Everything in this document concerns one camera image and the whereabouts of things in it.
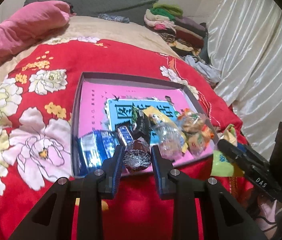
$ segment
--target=metal screw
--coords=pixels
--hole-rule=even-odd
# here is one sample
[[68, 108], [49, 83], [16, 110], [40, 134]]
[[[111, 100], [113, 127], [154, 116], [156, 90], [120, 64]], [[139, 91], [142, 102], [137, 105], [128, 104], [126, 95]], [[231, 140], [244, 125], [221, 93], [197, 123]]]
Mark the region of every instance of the metal screw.
[[104, 171], [101, 170], [101, 169], [98, 169], [98, 170], [94, 171], [94, 174], [95, 174], [96, 176], [101, 176], [103, 173], [104, 173]]
[[66, 183], [66, 181], [67, 181], [67, 179], [66, 179], [66, 178], [59, 178], [59, 179], [58, 179], [58, 183], [59, 183], [60, 185], [65, 184], [65, 183]]
[[208, 183], [210, 183], [211, 185], [215, 185], [215, 184], [217, 184], [217, 179], [216, 178], [209, 178], [208, 180], [207, 180], [207, 182]]
[[177, 175], [180, 175], [180, 171], [179, 170], [171, 170], [170, 173], [173, 175], [173, 176], [177, 176]]

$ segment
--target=white satin curtain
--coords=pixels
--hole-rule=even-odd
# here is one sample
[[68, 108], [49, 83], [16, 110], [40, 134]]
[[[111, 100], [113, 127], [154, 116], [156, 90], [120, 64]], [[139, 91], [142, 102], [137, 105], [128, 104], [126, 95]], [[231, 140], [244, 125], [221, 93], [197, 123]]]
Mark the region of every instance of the white satin curtain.
[[273, 0], [222, 0], [208, 31], [212, 65], [222, 72], [215, 92], [269, 158], [282, 121], [282, 10]]

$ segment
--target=beige blanket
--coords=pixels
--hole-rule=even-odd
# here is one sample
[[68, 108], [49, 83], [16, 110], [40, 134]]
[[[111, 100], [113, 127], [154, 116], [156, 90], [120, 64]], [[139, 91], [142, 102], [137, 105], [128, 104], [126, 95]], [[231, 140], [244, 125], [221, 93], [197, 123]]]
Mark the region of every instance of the beige blanket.
[[[56, 33], [54, 36], [63, 38], [93, 36], [100, 39], [124, 42], [142, 49], [160, 52], [179, 58], [179, 56], [158, 34], [135, 23], [125, 24], [87, 16], [74, 16], [70, 19], [67, 28]], [[39, 44], [36, 44], [35, 46], [30, 47], [13, 57], [10, 61], [4, 63], [0, 67], [0, 83], [20, 61], [23, 58], [28, 57], [38, 45]]]

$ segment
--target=red floral bedspread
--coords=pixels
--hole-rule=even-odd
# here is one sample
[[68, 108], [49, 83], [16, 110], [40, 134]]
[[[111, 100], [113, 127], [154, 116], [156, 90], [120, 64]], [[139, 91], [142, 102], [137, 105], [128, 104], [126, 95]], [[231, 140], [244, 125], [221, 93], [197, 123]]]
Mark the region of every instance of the red floral bedspread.
[[[241, 120], [186, 63], [110, 40], [52, 39], [23, 59], [0, 85], [0, 240], [11, 235], [57, 178], [71, 174], [71, 111], [83, 71], [185, 83], [214, 126], [222, 131], [234, 124], [238, 141], [246, 142], [239, 132]], [[182, 171], [207, 179], [211, 165], [209, 158]], [[244, 179], [218, 180], [237, 198], [249, 187]], [[105, 239], [171, 238], [173, 201], [159, 199], [152, 175], [122, 178], [116, 198], [106, 202]], [[73, 224], [75, 239], [76, 218]]]

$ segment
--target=pink pillow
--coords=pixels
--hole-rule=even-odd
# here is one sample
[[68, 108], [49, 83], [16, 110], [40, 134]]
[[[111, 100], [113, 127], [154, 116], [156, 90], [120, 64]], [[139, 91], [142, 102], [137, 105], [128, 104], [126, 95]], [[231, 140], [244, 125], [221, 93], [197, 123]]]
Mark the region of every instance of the pink pillow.
[[70, 6], [66, 2], [34, 2], [24, 6], [0, 24], [0, 64], [69, 20]]

